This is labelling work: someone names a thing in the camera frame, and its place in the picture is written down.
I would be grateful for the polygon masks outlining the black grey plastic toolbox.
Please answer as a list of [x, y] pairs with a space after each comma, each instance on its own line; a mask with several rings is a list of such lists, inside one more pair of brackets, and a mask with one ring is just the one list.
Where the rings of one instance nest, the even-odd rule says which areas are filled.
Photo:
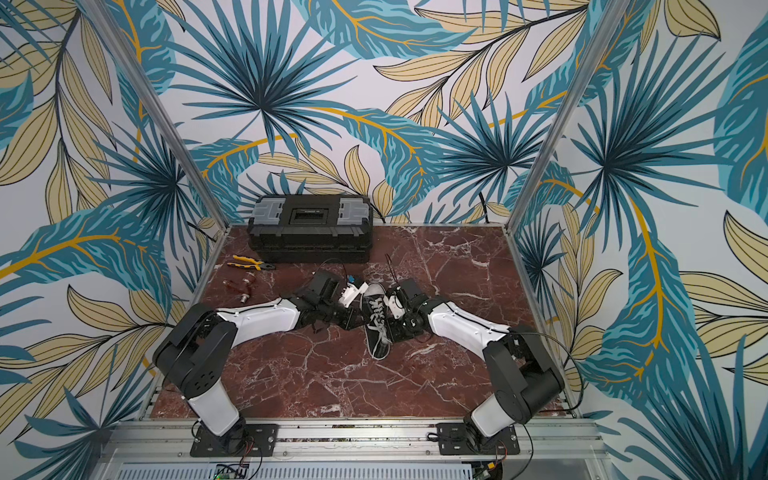
[[373, 211], [359, 195], [269, 195], [247, 223], [248, 245], [270, 263], [369, 261]]

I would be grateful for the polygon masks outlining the yellow handled pliers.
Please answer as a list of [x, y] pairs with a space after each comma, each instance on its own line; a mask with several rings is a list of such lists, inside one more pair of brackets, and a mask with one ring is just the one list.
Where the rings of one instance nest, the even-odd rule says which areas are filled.
[[227, 266], [243, 270], [273, 271], [276, 266], [263, 260], [252, 257], [233, 255], [231, 260], [226, 263]]

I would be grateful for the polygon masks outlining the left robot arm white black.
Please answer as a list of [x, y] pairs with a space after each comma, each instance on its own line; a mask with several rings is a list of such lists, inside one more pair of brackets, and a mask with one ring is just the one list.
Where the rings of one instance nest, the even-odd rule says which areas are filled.
[[244, 418], [221, 381], [230, 352], [268, 335], [290, 332], [317, 322], [354, 327], [351, 306], [369, 285], [350, 283], [319, 270], [295, 293], [238, 308], [191, 306], [157, 347], [153, 362], [198, 416], [207, 433], [223, 440], [245, 428]]

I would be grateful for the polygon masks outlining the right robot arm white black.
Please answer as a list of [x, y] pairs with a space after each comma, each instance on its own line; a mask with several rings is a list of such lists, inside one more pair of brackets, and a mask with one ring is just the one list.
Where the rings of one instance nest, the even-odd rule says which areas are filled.
[[538, 332], [474, 315], [441, 297], [430, 297], [413, 279], [384, 294], [392, 340], [430, 333], [451, 340], [484, 360], [492, 394], [467, 417], [483, 437], [525, 424], [565, 387], [557, 362]]

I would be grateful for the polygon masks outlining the red handled tool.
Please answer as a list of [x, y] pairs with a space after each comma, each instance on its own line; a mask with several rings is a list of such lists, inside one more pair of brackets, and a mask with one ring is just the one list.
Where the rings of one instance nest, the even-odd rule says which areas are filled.
[[253, 273], [223, 280], [225, 288], [238, 296], [240, 304], [246, 304], [250, 300], [255, 283], [256, 276]]

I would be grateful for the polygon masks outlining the aluminium rail frame front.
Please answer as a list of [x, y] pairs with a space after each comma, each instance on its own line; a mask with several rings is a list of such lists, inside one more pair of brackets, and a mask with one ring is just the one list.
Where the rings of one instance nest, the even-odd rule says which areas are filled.
[[93, 479], [473, 479], [489, 463], [502, 479], [615, 479], [596, 424], [534, 419], [490, 454], [462, 453], [437, 439], [439, 418], [283, 419], [273, 421], [261, 456], [192, 454], [190, 421], [141, 421], [117, 427]]

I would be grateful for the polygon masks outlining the black white canvas sneaker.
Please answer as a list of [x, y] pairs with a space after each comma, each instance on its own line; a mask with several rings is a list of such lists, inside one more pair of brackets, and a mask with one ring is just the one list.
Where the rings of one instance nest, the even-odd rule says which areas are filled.
[[389, 333], [385, 290], [380, 284], [371, 284], [361, 297], [361, 312], [365, 322], [365, 334], [370, 356], [374, 360], [385, 359], [392, 345]]

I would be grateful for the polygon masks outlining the white shoelace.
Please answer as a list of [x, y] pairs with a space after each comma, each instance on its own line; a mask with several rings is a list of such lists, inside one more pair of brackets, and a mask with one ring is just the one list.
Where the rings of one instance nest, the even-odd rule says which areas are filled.
[[379, 334], [379, 341], [384, 344], [391, 344], [392, 340], [388, 334], [386, 324], [386, 304], [383, 296], [370, 297], [368, 302], [370, 310], [370, 319], [368, 328]]

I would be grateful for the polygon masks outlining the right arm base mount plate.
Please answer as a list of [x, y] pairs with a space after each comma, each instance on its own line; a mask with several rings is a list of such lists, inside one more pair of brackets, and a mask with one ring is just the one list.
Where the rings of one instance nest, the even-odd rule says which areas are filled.
[[505, 457], [520, 453], [518, 437], [512, 426], [486, 437], [476, 427], [464, 422], [438, 423], [427, 439], [436, 442], [441, 455], [494, 455]]

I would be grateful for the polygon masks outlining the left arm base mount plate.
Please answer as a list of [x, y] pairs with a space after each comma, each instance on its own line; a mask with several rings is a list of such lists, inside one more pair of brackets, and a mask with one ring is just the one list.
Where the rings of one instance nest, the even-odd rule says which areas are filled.
[[239, 423], [223, 436], [214, 435], [200, 424], [193, 434], [193, 458], [271, 457], [277, 440], [278, 424]]

